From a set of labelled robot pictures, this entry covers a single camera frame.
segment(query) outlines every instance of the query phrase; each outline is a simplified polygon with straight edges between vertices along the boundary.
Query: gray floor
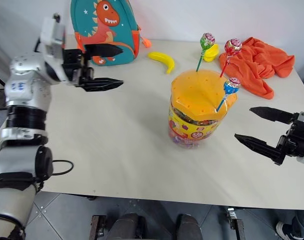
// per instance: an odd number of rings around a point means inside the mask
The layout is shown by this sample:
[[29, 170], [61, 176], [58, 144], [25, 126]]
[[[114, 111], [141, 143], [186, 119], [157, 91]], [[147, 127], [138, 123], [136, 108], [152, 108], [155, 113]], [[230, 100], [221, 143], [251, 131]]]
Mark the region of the gray floor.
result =
[[[110, 228], [125, 213], [144, 216], [151, 239], [171, 240], [179, 214], [193, 215], [201, 226], [204, 240], [236, 240], [220, 206], [126, 198], [86, 197], [40, 192], [27, 226], [27, 240], [88, 240], [92, 215], [107, 215]], [[278, 220], [290, 223], [292, 210], [237, 210], [244, 221], [247, 240], [280, 240], [274, 231]]]

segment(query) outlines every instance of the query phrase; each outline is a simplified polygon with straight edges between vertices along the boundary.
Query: metal bracket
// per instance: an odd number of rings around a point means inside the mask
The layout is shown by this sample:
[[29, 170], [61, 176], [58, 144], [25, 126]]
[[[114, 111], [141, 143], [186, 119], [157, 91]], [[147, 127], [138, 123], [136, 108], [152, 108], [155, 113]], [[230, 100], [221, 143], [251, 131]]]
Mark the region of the metal bracket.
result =
[[236, 231], [236, 239], [245, 240], [243, 220], [237, 218], [234, 208], [229, 207], [226, 215], [231, 229]]
[[104, 236], [104, 228], [106, 226], [106, 216], [93, 215], [91, 221], [91, 231], [89, 240], [97, 240]]

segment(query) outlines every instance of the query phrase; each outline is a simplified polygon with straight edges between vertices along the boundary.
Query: person's foot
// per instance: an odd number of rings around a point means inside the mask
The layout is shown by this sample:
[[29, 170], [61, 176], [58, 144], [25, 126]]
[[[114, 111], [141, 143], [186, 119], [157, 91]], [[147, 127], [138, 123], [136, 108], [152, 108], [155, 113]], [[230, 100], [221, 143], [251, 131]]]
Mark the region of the person's foot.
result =
[[304, 240], [304, 237], [292, 235], [292, 226], [279, 221], [276, 225], [276, 232], [283, 240]]

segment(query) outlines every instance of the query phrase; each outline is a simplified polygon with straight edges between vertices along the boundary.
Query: teal backpack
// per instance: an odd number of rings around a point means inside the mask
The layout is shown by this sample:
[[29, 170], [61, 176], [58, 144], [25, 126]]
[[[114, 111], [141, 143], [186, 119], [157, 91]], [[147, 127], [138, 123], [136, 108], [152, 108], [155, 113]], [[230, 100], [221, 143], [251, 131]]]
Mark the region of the teal backpack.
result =
[[126, 64], [137, 57], [140, 29], [128, 0], [72, 0], [71, 18], [78, 48], [94, 52], [94, 64]]

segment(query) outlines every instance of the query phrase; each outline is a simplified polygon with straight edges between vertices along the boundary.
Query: shoe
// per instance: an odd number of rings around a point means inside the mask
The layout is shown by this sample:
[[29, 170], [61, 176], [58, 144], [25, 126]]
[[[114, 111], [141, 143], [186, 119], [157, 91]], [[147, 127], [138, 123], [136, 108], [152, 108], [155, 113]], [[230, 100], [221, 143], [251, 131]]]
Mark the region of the shoe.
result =
[[197, 220], [191, 215], [181, 214], [177, 218], [177, 240], [203, 240]]
[[276, 225], [276, 232], [283, 240], [304, 240], [304, 237], [292, 235], [292, 226], [279, 221]]

